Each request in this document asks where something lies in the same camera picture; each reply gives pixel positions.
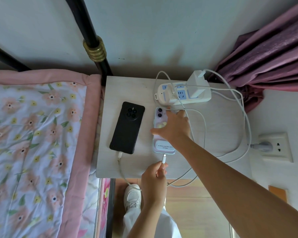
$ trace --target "clear phone case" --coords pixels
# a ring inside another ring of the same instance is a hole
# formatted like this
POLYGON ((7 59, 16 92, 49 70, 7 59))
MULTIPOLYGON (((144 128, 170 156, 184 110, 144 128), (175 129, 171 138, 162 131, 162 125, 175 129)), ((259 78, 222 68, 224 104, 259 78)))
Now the clear phone case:
MULTIPOLYGON (((162 107, 157 107, 154 114, 153 127, 154 128, 163 128, 168 121, 166 109, 162 107)), ((161 154, 173 155, 175 154, 175 148, 166 141, 161 138, 159 135, 153 136, 152 141, 153 151, 161 154)))

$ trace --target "white tabletop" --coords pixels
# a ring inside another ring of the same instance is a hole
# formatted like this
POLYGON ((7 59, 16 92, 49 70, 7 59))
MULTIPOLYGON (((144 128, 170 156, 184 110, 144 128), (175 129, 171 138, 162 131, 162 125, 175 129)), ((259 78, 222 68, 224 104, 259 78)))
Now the white tabletop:
MULTIPOLYGON (((140 178, 146 168, 162 159, 162 154, 152 150, 152 128, 156 104, 153 100, 154 79, 108 76, 103 108, 103 118, 99 141, 96 176, 99 178, 121 178, 119 174, 117 151, 111 150, 111 142, 122 103, 124 101, 143 105, 146 110, 141 122, 135 151, 132 155, 123 154, 121 159, 122 170, 126 178, 140 178)), ((166 80, 157 80, 156 88, 166 83, 166 80)), ((210 84, 211 87, 226 88, 224 84, 210 84)), ((230 91, 220 91, 232 97, 230 91)), ((208 102, 185 104, 186 108, 194 108, 202 112, 207 124, 207 138, 205 149, 215 156, 225 154, 240 144, 241 146, 232 154, 221 158, 230 161, 239 157, 247 148, 244 135, 242 111, 235 101, 229 101, 212 93, 208 102)), ((204 124, 202 117, 195 111, 188 111, 189 119, 195 136, 195 142, 200 146, 204 140, 204 124)), ((239 170, 243 159, 232 163, 232 167, 239 170)), ((167 178, 174 179, 183 175, 190 165, 185 158, 176 152, 167 155, 169 164, 167 178)), ((193 178, 195 173, 191 170, 184 178, 193 178)))

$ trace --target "white power strip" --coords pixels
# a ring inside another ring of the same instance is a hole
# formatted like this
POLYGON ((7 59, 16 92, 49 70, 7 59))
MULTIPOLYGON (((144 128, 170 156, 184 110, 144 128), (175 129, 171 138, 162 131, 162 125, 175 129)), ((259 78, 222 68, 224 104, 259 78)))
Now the white power strip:
MULTIPOLYGON (((206 80, 201 80, 201 82, 202 86, 209 86, 206 80)), ((167 106, 180 104, 178 97, 183 104, 207 102, 212 97, 211 89, 209 88, 204 89, 203 92, 196 98, 191 98, 188 93, 188 88, 185 86, 187 82, 174 82, 172 84, 174 88, 171 86, 170 83, 164 83, 158 87, 157 93, 155 93, 154 98, 158 100, 161 105, 167 106)))

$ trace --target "black smartphone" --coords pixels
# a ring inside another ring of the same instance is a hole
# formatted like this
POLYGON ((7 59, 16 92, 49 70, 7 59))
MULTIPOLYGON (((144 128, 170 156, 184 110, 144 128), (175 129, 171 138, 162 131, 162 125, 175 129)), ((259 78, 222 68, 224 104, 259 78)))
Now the black smartphone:
POLYGON ((133 154, 145 107, 123 102, 109 148, 133 154))

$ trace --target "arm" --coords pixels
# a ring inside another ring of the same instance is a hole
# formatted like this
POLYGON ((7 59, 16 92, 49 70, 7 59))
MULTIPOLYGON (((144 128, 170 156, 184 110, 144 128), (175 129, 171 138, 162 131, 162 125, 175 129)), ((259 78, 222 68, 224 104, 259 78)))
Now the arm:
POLYGON ((297 210, 195 144, 184 111, 167 115, 167 125, 152 134, 168 140, 187 159, 241 238, 298 238, 297 210))
POLYGON ((168 164, 161 161, 150 165, 141 176, 144 207, 128 235, 129 238, 153 238, 167 195, 165 171, 168 164))

